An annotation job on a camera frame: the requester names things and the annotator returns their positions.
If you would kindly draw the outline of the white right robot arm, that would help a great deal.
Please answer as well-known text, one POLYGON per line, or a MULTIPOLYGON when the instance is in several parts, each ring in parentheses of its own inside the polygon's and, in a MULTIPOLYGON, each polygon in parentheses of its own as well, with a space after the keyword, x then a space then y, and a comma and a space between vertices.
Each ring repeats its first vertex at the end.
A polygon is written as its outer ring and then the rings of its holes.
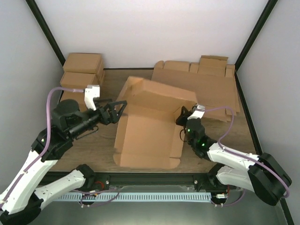
POLYGON ((176 124, 183 128, 185 141, 199 158, 216 163, 208 177, 209 185, 214 189, 226 185, 252 191, 271 206, 288 198, 292 180, 278 161, 271 154, 241 152, 207 136, 201 121, 206 112, 199 104, 190 110, 183 106, 176 124))

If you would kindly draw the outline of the cardboard box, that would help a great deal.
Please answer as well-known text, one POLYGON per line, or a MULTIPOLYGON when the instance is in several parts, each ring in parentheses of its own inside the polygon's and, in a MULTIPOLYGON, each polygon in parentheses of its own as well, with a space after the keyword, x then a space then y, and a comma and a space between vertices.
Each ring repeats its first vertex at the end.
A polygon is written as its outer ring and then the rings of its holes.
POLYGON ((174 169, 183 141, 176 125, 181 108, 197 103, 196 94, 148 79, 130 76, 117 98, 127 106, 118 122, 114 162, 131 169, 174 169))
POLYGON ((85 101, 84 101, 84 92, 69 92, 69 91, 64 91, 62 94, 62 97, 60 101, 67 100, 67 99, 73 99, 79 104, 79 109, 81 112, 84 112, 87 110, 85 101))
POLYGON ((64 88, 85 89, 88 85, 102 85, 105 73, 97 74, 65 72, 60 85, 64 88))
POLYGON ((102 55, 98 53, 70 53, 64 63, 65 72, 100 74, 104 70, 102 55))

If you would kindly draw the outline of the black frame post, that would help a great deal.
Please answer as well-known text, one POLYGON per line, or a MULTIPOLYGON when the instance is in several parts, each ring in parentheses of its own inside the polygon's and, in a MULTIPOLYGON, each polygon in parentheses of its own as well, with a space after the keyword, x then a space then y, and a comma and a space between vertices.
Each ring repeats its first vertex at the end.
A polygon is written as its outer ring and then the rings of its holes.
POLYGON ((258 35, 260 34, 265 23, 267 22, 270 14, 272 13, 274 7, 277 4, 277 2, 278 2, 278 0, 268 0, 267 1, 262 13, 260 14, 254 28, 252 29, 252 31, 250 33, 250 36, 248 37, 242 51, 240 52, 240 54, 235 62, 236 71, 238 71, 239 68, 241 67, 243 61, 245 60, 247 54, 249 53, 251 47, 253 46, 258 35))
POLYGON ((35 17, 37 23, 39 24, 42 32, 44 33, 48 43, 50 44, 51 48, 53 49, 57 59, 59 60, 60 64, 63 66, 66 59, 59 47, 59 45, 56 42, 56 39, 54 38, 54 35, 52 34, 42 12, 40 11, 37 3, 35 0, 26 0, 25 1, 31 10, 33 16, 35 17))

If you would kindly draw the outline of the stack of flat cardboard sheets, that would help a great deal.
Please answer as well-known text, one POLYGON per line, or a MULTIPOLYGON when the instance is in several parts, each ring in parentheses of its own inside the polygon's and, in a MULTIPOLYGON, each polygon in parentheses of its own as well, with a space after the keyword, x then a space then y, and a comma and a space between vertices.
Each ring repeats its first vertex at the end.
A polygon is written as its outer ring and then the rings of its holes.
POLYGON ((234 65, 227 64, 225 77, 198 73, 199 62, 158 61, 152 80, 193 91, 199 104, 205 109, 222 106, 232 108, 234 115, 240 112, 239 97, 234 78, 234 65))

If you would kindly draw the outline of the right black frame post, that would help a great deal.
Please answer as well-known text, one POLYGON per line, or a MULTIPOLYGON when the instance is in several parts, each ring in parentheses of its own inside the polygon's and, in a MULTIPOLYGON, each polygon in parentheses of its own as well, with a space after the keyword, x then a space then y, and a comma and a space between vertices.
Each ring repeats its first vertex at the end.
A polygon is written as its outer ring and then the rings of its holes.
POLYGON ((270 14, 272 13, 274 7, 277 4, 277 2, 278 2, 278 0, 268 0, 267 1, 262 13, 260 14, 254 28, 252 29, 252 31, 250 33, 250 36, 248 37, 242 51, 240 52, 240 54, 235 62, 236 71, 238 71, 239 68, 241 67, 243 61, 245 60, 247 54, 249 53, 251 47, 253 46, 258 35, 260 34, 265 23, 267 22, 270 14))

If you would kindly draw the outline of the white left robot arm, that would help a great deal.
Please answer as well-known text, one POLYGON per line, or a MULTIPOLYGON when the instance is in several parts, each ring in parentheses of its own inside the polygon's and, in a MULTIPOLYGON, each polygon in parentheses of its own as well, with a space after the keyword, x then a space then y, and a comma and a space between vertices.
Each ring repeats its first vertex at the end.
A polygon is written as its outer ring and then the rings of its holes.
POLYGON ((47 172, 73 147, 74 140, 98 131, 98 124, 115 124, 127 102, 108 99, 104 106, 79 110, 73 99, 63 100, 51 112, 50 125, 41 131, 31 146, 29 155, 9 187, 0 195, 0 221, 4 225, 27 225, 49 203, 70 191, 93 190, 95 172, 86 164, 68 175, 39 187, 47 172))

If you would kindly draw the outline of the upright cardboard sheet at back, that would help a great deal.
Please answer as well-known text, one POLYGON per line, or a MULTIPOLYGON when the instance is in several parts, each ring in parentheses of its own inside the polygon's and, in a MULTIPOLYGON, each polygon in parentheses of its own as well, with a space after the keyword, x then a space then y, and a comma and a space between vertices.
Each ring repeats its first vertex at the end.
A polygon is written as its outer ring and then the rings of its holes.
POLYGON ((202 55, 199 61, 198 73, 225 77, 227 61, 228 57, 225 56, 202 55))

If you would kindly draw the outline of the left black frame post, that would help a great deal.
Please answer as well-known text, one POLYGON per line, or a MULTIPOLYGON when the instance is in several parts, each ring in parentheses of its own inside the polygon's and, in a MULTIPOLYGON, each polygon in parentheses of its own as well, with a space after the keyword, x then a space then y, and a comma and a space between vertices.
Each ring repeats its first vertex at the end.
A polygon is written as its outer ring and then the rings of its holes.
POLYGON ((66 59, 59 47, 59 45, 56 42, 56 39, 54 38, 54 35, 52 34, 42 12, 40 11, 37 3, 35 0, 26 0, 25 1, 31 10, 33 16, 35 17, 37 23, 39 24, 42 32, 44 33, 48 43, 50 44, 51 48, 53 49, 57 59, 59 60, 60 64, 63 66, 66 59))

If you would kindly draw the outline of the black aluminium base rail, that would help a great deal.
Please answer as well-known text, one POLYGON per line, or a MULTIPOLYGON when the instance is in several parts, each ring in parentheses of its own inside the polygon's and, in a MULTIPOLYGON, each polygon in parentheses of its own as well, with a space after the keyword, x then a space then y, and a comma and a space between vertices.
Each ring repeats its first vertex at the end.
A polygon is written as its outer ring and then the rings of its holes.
POLYGON ((125 186, 193 186, 195 189, 236 189, 234 184, 223 185, 209 173, 123 173, 97 172, 79 190, 106 190, 110 187, 125 186))

